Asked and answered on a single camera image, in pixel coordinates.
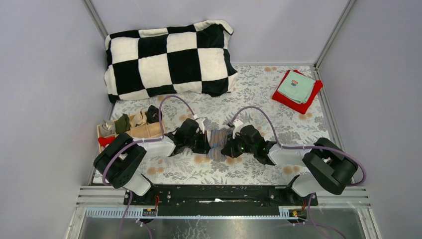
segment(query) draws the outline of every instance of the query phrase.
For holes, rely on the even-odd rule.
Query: bed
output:
[[[271,99],[287,70],[297,69],[311,76],[309,66],[235,66],[235,69],[239,74],[232,93],[216,98],[193,92],[178,94],[195,114],[207,118],[204,122],[207,130],[222,128],[244,106],[257,106],[269,116],[282,143],[304,144],[313,143],[319,137],[329,138],[318,96],[305,115]],[[146,110],[150,105],[158,107],[164,97],[117,101],[111,119]],[[173,131],[186,118],[192,117],[188,108],[174,98],[166,100],[162,111],[167,131]],[[274,140],[269,124],[259,111],[247,109],[238,118],[252,123],[265,139]],[[246,154],[218,162],[187,149],[173,157],[145,158],[138,171],[153,183],[163,184],[286,185],[306,169],[287,164],[262,165],[252,155]],[[95,171],[92,183],[102,183],[102,175],[98,171]]]

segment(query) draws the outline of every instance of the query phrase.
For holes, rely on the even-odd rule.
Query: beige sock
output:
[[[144,112],[136,113],[133,119],[130,121],[130,126],[135,128],[140,125],[146,124],[146,115]]]

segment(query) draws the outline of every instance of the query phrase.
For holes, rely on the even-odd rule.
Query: black and white checkered pillow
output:
[[[223,20],[110,34],[104,76],[110,101],[184,91],[215,97],[232,91],[237,77],[227,50],[232,34]]]

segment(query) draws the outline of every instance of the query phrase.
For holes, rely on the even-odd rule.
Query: black metal base plate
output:
[[[279,206],[301,207],[309,199],[284,186],[156,184],[143,197],[133,194],[131,205],[154,206],[155,196],[159,216],[278,216]],[[312,199],[311,206],[317,205]]]

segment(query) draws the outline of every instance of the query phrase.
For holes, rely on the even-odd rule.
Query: gray wall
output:
[[[110,103],[82,1],[0,2],[0,238],[63,238]]]
[[[315,62],[347,0],[93,0],[109,33],[223,19],[233,63]]]
[[[416,0],[358,1],[320,68],[385,239],[421,235],[421,11]]]

